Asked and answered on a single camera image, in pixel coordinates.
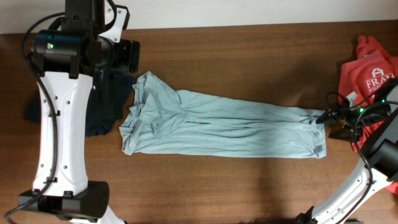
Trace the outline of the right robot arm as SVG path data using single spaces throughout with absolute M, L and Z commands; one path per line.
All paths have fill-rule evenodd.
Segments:
M 363 101 L 354 104 L 344 97 L 317 119 L 318 124 L 345 121 L 344 128 L 331 134 L 331 138 L 355 144 L 360 160 L 332 196 L 299 214 L 295 223 L 348 223 L 367 199 L 397 182 L 397 79 L 388 79 L 368 97 L 373 100 L 371 105 Z M 376 123 L 380 127 L 362 146 L 357 145 L 362 130 Z

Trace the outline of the light blue t-shirt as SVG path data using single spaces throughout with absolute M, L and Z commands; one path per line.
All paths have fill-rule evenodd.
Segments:
M 133 85 L 119 132 L 131 155 L 316 158 L 326 156 L 319 110 L 174 90 L 151 72 Z

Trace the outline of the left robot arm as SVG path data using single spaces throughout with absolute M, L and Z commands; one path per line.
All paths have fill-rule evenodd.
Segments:
M 121 223 L 109 206 L 108 183 L 86 174 L 85 126 L 95 77 L 138 69 L 139 42 L 121 37 L 129 17 L 113 1 L 68 0 L 23 51 L 39 86 L 41 136 L 36 176 L 18 210 L 71 223 Z

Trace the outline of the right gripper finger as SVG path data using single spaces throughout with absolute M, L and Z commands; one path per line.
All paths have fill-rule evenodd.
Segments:
M 361 133 L 349 126 L 344 126 L 335 132 L 330 133 L 329 138 L 346 142 L 355 142 L 361 137 Z
M 328 110 L 317 118 L 317 124 L 335 124 L 338 122 L 338 114 L 336 111 Z

